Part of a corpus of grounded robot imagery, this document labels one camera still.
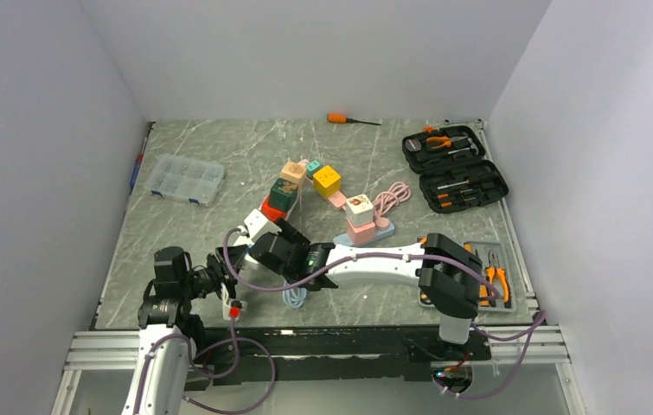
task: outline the black tool case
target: black tool case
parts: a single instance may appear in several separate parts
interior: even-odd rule
[[[439,214],[486,206],[509,193],[507,183],[489,160],[471,160],[428,170],[420,175],[418,184],[428,206]]]
[[[454,141],[451,143],[451,147],[442,150],[430,150],[430,145],[426,141],[429,137],[451,138],[464,136],[468,137],[468,139]],[[419,150],[415,150],[415,147],[410,145],[414,142],[418,143]],[[451,154],[452,151],[456,150],[461,151]],[[437,130],[422,131],[417,134],[412,134],[412,136],[407,136],[402,139],[402,152],[405,154],[405,159],[410,166],[410,170],[421,174],[446,165],[481,160],[486,154],[486,149],[471,128],[466,125],[456,125],[438,128]]]

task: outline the yellow cube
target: yellow cube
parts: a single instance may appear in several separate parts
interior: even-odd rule
[[[294,162],[288,162],[280,170],[280,177],[286,179],[288,182],[296,183],[300,188],[305,181],[305,167]]]
[[[313,188],[328,198],[342,188],[342,177],[331,166],[323,166],[313,175]]]

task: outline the clear plastic box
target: clear plastic box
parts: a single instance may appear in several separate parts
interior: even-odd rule
[[[208,206],[221,188],[224,166],[163,154],[145,182],[153,195]]]

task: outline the table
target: table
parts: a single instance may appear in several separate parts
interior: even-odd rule
[[[221,246],[224,233],[242,223],[258,207],[287,161],[317,159],[342,176],[346,196],[374,198],[393,182],[407,183],[410,200],[387,214],[396,232],[374,246],[403,246],[416,236],[440,232],[465,240],[500,240],[509,259],[508,275],[515,286],[517,312],[481,312],[483,324],[525,324],[533,307],[516,287],[530,291],[522,277],[506,207],[495,203],[457,214],[436,214],[420,194],[418,175],[407,166],[400,140],[438,120],[384,120],[382,126],[328,124],[325,119],[299,120],[183,120],[157,122],[150,134],[138,182],[132,191],[114,253],[97,329],[134,329],[143,290],[154,278],[153,253],[166,246],[181,246],[195,265]],[[479,123],[467,124],[475,131]],[[144,189],[156,157],[176,154],[221,163],[226,176],[209,207],[162,199]],[[289,222],[311,242],[331,241],[345,232],[345,215],[330,207],[313,188],[306,187]],[[283,279],[267,272],[243,275],[260,285],[281,285]],[[301,309],[287,307],[279,293],[264,293],[238,285],[238,298],[248,302],[239,327],[322,327],[355,325],[437,324],[439,313],[418,304],[418,290],[388,284],[351,285],[338,290],[309,293]],[[221,302],[214,296],[194,301],[194,312],[207,327],[225,327]]]

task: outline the beige cube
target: beige cube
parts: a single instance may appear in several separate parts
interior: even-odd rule
[[[294,182],[298,185],[298,188],[302,188],[305,180],[305,167],[298,163],[288,162],[280,170],[280,177],[288,182]]]
[[[375,207],[366,195],[358,195],[347,199],[347,219],[354,227],[363,227],[373,221]]]

